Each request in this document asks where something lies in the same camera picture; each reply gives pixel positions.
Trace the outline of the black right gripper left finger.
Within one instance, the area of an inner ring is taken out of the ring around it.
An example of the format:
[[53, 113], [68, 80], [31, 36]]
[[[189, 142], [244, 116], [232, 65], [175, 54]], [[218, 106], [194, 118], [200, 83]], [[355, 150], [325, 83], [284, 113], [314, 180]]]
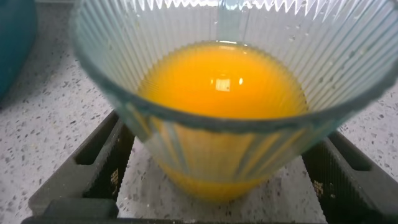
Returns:
[[41, 215], [54, 200], [116, 200], [131, 154], [134, 135], [111, 112], [71, 156], [30, 197], [29, 208]]

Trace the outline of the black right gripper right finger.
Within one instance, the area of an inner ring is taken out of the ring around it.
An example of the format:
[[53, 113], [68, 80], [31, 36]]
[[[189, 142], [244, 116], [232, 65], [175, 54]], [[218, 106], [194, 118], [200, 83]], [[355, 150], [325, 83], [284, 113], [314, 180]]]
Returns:
[[397, 182], [341, 133], [302, 159], [328, 223], [397, 224]]

